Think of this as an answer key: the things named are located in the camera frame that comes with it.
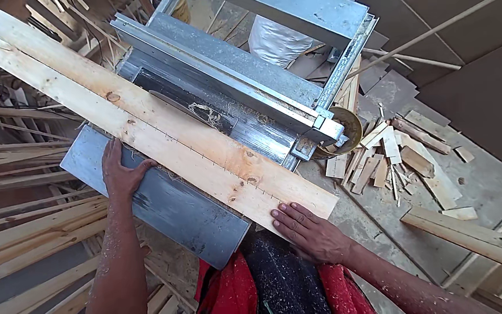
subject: sack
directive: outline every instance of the sack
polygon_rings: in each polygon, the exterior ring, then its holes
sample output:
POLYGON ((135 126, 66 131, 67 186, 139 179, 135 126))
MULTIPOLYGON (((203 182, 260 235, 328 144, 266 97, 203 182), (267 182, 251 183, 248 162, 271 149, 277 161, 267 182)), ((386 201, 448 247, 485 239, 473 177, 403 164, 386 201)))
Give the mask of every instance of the sack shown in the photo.
POLYGON ((311 48, 312 44, 311 37, 259 15, 249 35, 249 52, 282 68, 311 48))

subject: hand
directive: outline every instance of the hand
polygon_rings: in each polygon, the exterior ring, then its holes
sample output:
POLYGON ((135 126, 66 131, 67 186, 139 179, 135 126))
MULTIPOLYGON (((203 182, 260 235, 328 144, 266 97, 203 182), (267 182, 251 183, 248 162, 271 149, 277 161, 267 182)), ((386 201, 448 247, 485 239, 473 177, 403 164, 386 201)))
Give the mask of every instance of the hand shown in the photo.
POLYGON ((121 148, 123 144, 119 139, 110 140, 102 156, 102 174, 108 189, 109 198, 131 200, 133 193, 138 189, 144 173, 158 163, 152 159, 144 160, 135 169, 121 165, 121 148))
POLYGON ((317 263, 345 264, 354 240, 298 203, 282 203, 278 209, 271 213, 275 218, 273 225, 303 253, 317 263))

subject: saw table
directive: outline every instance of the saw table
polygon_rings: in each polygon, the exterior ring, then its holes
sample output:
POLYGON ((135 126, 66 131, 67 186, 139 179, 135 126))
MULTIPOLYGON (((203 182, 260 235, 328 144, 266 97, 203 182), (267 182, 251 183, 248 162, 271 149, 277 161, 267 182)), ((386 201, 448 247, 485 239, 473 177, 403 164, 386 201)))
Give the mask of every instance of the saw table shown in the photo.
MULTIPOLYGON (((294 171, 317 145, 342 140, 345 126, 328 111, 377 20, 350 0, 230 0, 249 11, 341 50, 324 88, 170 16, 162 0, 147 25, 120 14, 111 25, 132 47, 116 72, 194 118, 294 171)), ((85 126, 61 166, 106 195, 101 156, 108 138, 85 126)), ((124 148, 122 164, 143 157, 124 148)), ((133 213, 199 258, 221 269, 250 222, 202 191, 152 169, 137 190, 133 213)))

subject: person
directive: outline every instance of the person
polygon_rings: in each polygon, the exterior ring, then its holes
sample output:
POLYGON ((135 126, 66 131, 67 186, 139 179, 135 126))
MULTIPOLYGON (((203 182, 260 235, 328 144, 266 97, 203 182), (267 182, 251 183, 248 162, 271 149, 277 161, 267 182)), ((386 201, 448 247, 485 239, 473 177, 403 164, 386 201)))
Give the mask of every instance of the person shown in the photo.
MULTIPOLYGON (((123 167, 121 148, 119 139, 110 141, 102 158, 108 226, 88 314, 147 312, 144 254, 131 205, 146 170, 157 162, 147 159, 135 169, 123 167)), ((199 313, 375 313, 349 271, 406 314, 495 313, 381 259, 300 204, 280 204, 271 215, 276 231, 295 248, 263 230, 246 236, 222 271, 201 261, 199 313)))

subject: wood knot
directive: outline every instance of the wood knot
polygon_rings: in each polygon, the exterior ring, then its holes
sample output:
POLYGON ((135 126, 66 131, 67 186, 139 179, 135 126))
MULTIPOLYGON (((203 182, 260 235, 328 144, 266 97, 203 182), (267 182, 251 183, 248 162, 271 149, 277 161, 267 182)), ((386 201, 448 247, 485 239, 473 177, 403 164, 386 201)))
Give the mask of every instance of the wood knot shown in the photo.
POLYGON ((114 94, 113 92, 108 92, 106 94, 106 99, 109 100, 110 102, 116 102, 121 99, 121 96, 114 94))

